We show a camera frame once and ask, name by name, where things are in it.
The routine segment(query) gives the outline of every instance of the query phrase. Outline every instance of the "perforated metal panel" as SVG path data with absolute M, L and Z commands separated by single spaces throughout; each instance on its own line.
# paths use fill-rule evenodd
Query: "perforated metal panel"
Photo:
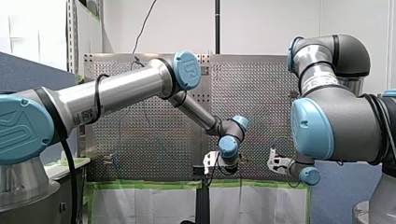
M 297 91 L 297 78 L 287 71 L 285 56 L 212 55 L 212 113 L 226 119 L 247 117 L 250 126 L 241 153 L 244 178 L 284 180 L 267 168 L 269 148 L 279 136 L 289 137 L 290 91 Z M 217 149 L 211 138 L 210 150 Z M 292 142 L 278 139 L 277 152 L 292 157 Z
M 167 55 L 138 55 L 143 64 Z M 140 68 L 131 55 L 87 55 L 85 74 L 116 75 Z M 158 97 L 99 119 L 87 130 L 96 154 L 90 180 L 191 179 L 191 121 Z
M 138 58 L 146 63 L 168 56 L 145 54 Z M 242 176 L 285 180 L 270 172 L 266 163 L 275 139 L 290 137 L 289 95 L 297 91 L 297 80 L 287 72 L 286 57 L 197 56 L 207 72 L 191 96 L 222 119 L 239 114 L 251 121 L 241 149 L 248 159 L 240 165 Z M 140 67 L 132 64 L 134 58 L 129 54 L 86 55 L 85 60 L 87 80 Z M 87 127 L 86 150 L 95 155 L 89 179 L 191 180 L 192 165 L 199 164 L 208 150 L 217 150 L 217 141 L 168 102 L 147 99 Z M 279 139 L 277 150 L 291 157 L 292 142 Z

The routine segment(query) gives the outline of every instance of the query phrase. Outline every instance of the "silver arm segment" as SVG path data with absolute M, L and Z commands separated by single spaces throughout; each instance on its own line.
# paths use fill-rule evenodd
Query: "silver arm segment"
M 186 91 L 178 92 L 169 101 L 187 117 L 194 120 L 207 134 L 220 137 L 218 147 L 221 162 L 226 165 L 230 173 L 236 172 L 239 148 L 245 139 L 248 120 L 241 116 L 226 120 L 217 119 L 195 102 Z
M 101 102 L 101 115 L 120 110 L 128 105 L 148 99 L 152 96 L 169 97 L 174 83 L 171 71 L 164 61 L 151 60 L 139 70 L 104 78 L 99 83 L 98 95 Z M 98 115 L 95 104 L 95 82 L 88 82 L 60 91 L 41 88 L 55 105 L 67 135 L 79 125 L 89 123 Z M 41 97 L 37 91 L 29 90 L 17 93 L 37 102 Z
M 290 174 L 315 185 L 320 177 L 314 160 L 378 164 L 379 121 L 371 103 L 357 97 L 370 72 L 363 44 L 349 35 L 298 37 L 289 49 L 289 70 L 299 78 L 303 97 L 291 109 L 297 154 Z
M 176 93 L 169 102 L 204 130 L 210 130 L 216 124 L 216 118 L 192 99 L 186 91 Z
M 15 96 L 33 100 L 49 112 L 56 132 L 50 145 L 66 139 L 79 125 L 92 123 L 105 114 L 159 96 L 169 100 L 206 133 L 219 136 L 221 157 L 231 165 L 236 165 L 248 121 L 240 116 L 227 120 L 216 119 L 190 98 L 187 90 L 198 86 L 200 77 L 200 65 L 195 56 L 184 52 L 176 54 L 173 61 L 153 59 L 139 70 L 64 90 L 38 88 L 18 92 Z

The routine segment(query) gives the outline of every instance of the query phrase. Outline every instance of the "end effector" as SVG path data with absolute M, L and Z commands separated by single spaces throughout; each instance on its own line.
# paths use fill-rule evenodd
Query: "end effector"
M 178 92 L 169 101 L 200 125 L 206 134 L 219 136 L 219 152 L 207 154 L 206 156 L 211 155 L 212 160 L 210 156 L 205 158 L 208 159 L 205 165 L 215 166 L 217 162 L 219 166 L 225 166 L 229 173 L 235 173 L 239 162 L 239 148 L 248 130 L 248 119 L 234 116 L 232 119 L 221 120 L 207 112 L 186 91 Z

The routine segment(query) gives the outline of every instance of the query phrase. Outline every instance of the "metal frame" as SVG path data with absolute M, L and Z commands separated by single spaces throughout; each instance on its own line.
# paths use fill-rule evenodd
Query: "metal frame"
M 136 54 L 141 62 L 157 57 L 169 57 L 169 54 Z M 247 156 L 248 164 L 241 164 L 244 170 L 243 177 L 250 179 L 271 179 L 286 181 L 285 176 L 272 173 L 266 167 L 269 156 L 269 148 L 275 138 L 290 136 L 289 113 L 293 99 L 292 92 L 296 92 L 297 79 L 289 74 L 286 69 L 285 56 L 261 56 L 261 55 L 207 55 L 197 54 L 202 67 L 203 79 L 200 86 L 191 91 L 190 95 L 206 109 L 221 119 L 232 117 L 237 113 L 247 115 L 252 120 L 252 127 L 248 130 L 248 138 L 242 146 L 241 152 Z M 99 75 L 99 63 L 105 63 L 106 70 L 110 75 L 116 75 L 129 71 L 134 56 L 131 54 L 87 54 L 85 61 L 86 81 L 94 80 Z M 124 70 L 113 72 L 109 66 L 123 64 Z M 208 137 L 204 131 L 189 119 L 183 119 L 190 124 L 190 165 L 202 165 L 202 159 L 209 150 L 217 150 L 216 137 Z M 96 143 L 92 138 L 92 126 L 87 125 L 87 150 L 92 151 Z M 288 157 L 293 156 L 291 142 L 279 141 L 278 151 Z M 183 178 L 148 178 L 147 180 L 190 180 L 191 177 Z M 217 172 L 216 178 L 230 178 Z
M 78 28 L 76 0 L 66 2 L 66 35 L 68 72 L 78 74 Z

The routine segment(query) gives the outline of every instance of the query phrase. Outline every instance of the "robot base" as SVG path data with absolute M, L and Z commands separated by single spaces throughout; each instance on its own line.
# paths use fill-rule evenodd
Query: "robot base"
M 60 184 L 51 182 L 49 192 L 28 203 L 17 203 L 0 210 L 3 224 L 57 224 L 61 223 Z
M 396 178 L 382 173 L 369 202 L 358 203 L 353 209 L 353 224 L 396 223 Z

